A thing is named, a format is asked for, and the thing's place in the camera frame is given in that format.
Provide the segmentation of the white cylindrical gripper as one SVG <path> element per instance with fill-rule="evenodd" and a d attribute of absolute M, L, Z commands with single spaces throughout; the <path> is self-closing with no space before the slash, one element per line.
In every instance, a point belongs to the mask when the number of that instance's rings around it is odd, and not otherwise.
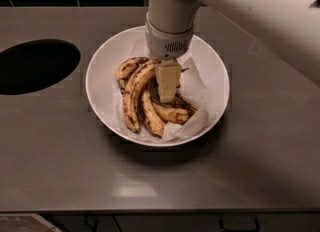
<path fill-rule="evenodd" d="M 156 80 L 161 103 L 170 102 L 176 94 L 182 66 L 174 58 L 179 58 L 188 51 L 192 36 L 193 28 L 182 33 L 167 33 L 157 29 L 149 19 L 146 19 L 145 39 L 149 53 L 154 58 L 163 59 L 156 66 Z"/>

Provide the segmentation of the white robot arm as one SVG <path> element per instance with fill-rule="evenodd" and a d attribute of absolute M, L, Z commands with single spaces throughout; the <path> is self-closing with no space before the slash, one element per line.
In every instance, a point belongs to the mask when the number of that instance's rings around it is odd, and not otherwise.
<path fill-rule="evenodd" d="M 184 55 L 201 5 L 265 43 L 313 83 L 320 82 L 320 0 L 149 0 L 146 43 L 164 58 Z"/>

